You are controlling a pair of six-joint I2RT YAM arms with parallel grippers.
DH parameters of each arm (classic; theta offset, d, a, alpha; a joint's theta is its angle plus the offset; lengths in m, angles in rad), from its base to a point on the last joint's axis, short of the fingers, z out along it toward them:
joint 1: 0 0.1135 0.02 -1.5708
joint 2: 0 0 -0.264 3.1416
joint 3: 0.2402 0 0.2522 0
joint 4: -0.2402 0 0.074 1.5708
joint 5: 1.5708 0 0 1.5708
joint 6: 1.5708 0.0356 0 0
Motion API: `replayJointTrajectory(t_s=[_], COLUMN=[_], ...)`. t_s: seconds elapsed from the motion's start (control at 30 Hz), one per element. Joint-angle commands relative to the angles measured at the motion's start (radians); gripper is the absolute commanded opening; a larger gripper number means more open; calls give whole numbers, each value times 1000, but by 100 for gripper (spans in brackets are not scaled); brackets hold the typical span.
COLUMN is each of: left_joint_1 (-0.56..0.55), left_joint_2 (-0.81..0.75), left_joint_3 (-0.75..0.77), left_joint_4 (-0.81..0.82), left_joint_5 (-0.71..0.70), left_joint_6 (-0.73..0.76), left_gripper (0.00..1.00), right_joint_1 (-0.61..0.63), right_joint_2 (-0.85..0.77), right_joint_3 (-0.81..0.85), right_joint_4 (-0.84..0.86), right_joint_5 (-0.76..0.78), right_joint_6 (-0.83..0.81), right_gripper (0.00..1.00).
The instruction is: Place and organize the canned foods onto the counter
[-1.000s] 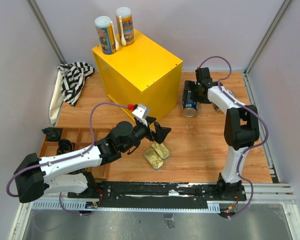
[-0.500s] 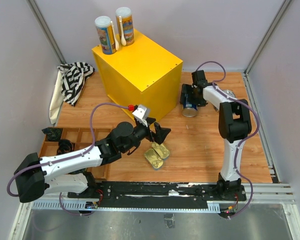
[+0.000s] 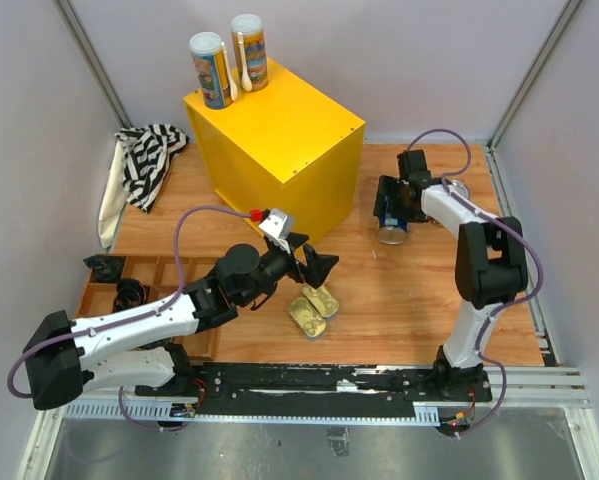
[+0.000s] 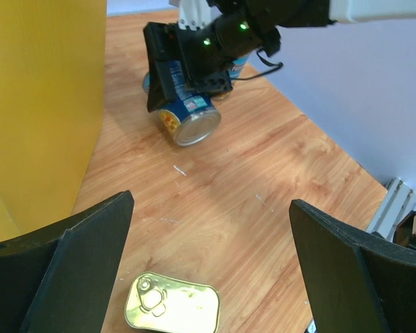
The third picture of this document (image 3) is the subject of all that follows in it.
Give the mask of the blue short can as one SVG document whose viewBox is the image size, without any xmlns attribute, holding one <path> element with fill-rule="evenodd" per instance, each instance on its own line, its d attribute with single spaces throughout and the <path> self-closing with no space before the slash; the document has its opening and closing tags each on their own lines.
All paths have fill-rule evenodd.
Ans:
<svg viewBox="0 0 599 480">
<path fill-rule="evenodd" d="M 408 218 L 399 200 L 399 211 L 396 217 L 376 218 L 378 221 L 377 239 L 387 245 L 400 245 L 408 235 Z"/>
</svg>

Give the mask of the tall can mixed beans label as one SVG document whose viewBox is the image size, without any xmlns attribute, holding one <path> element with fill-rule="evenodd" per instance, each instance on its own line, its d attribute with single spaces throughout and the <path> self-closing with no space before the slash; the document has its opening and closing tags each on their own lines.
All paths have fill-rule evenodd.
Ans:
<svg viewBox="0 0 599 480">
<path fill-rule="evenodd" d="M 237 15 L 231 21 L 231 35 L 243 90 L 262 90 L 268 84 L 263 21 L 255 14 Z"/>
</svg>

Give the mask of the tall can orange label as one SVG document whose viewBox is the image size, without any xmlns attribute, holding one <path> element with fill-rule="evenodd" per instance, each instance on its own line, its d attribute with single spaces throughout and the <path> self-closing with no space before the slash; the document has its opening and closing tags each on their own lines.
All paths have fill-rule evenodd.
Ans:
<svg viewBox="0 0 599 480">
<path fill-rule="evenodd" d="M 189 50 L 205 105 L 215 110 L 229 107 L 236 101 L 237 87 L 225 42 L 217 33 L 200 32 L 190 38 Z"/>
</svg>

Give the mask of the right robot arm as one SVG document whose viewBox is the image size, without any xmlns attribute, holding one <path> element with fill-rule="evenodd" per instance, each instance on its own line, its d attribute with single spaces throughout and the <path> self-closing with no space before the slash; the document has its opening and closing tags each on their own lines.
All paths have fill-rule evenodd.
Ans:
<svg viewBox="0 0 599 480">
<path fill-rule="evenodd" d="M 397 177 L 379 178 L 373 210 L 379 240 L 398 245 L 410 224 L 432 220 L 457 240 L 454 279 L 462 302 L 432 371 L 423 377 L 426 388 L 453 400 L 485 381 L 484 347 L 501 311 L 527 287 L 522 228 L 518 219 L 491 216 L 449 180 L 433 176 L 422 150 L 400 153 L 397 163 Z"/>
</svg>

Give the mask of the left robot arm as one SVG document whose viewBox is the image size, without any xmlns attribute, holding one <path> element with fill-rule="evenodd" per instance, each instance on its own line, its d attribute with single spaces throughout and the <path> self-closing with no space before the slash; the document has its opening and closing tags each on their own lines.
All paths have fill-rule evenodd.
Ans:
<svg viewBox="0 0 599 480">
<path fill-rule="evenodd" d="M 69 319 L 63 310 L 47 315 L 22 352 L 35 409 L 77 399 L 95 365 L 115 354 L 218 328 L 241 307 L 259 308 L 285 277 L 318 288 L 339 261 L 317 253 L 303 234 L 291 234 L 288 248 L 266 245 L 264 254 L 250 244 L 232 246 L 205 277 L 152 303 L 99 317 Z"/>
</svg>

